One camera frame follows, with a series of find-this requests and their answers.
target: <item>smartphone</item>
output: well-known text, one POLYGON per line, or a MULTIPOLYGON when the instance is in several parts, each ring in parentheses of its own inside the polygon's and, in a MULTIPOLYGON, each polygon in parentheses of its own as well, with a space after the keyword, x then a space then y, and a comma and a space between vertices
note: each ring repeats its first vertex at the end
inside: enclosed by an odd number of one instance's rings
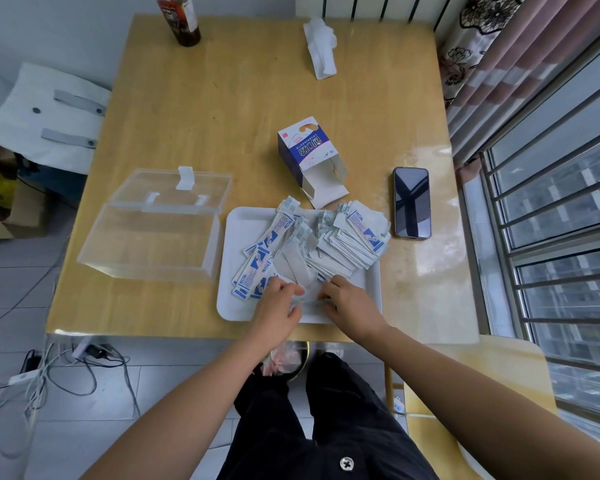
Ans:
POLYGON ((399 166, 393 170, 393 233, 396 237, 431 237, 429 172, 399 166))

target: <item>black pants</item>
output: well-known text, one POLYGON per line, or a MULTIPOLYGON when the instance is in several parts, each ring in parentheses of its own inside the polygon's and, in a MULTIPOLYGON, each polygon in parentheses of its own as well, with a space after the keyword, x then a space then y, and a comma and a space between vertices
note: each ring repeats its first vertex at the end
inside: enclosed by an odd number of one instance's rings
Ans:
POLYGON ((371 386, 336 355, 314 359, 306 393, 313 441, 304 437, 286 382, 251 375, 234 402, 240 421, 218 479, 437 478, 371 386), (344 457, 353 471, 340 465, 344 457))

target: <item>blue and white box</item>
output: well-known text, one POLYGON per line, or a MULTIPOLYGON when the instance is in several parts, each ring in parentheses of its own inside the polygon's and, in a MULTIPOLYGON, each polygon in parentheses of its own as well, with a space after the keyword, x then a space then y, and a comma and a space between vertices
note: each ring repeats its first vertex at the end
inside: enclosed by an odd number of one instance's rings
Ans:
POLYGON ((278 131, 278 151, 314 209, 349 193, 347 167, 314 117, 278 131))

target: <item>person's left hand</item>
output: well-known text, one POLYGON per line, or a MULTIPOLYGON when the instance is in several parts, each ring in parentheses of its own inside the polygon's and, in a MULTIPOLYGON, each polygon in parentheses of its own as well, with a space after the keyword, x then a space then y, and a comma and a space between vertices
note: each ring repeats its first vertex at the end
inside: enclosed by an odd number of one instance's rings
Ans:
POLYGON ((293 295, 304 295, 304 288, 273 276, 256 306, 247 336, 262 348, 263 356, 284 342, 302 318, 300 304, 289 313, 293 295))

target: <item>button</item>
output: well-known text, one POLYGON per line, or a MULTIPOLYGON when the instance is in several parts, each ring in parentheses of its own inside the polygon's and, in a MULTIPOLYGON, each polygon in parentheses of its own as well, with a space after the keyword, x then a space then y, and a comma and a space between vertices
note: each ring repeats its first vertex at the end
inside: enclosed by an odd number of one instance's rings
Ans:
POLYGON ((345 472, 350 472, 353 470, 353 460, 348 456, 344 456, 340 459, 340 468, 342 468, 345 472))

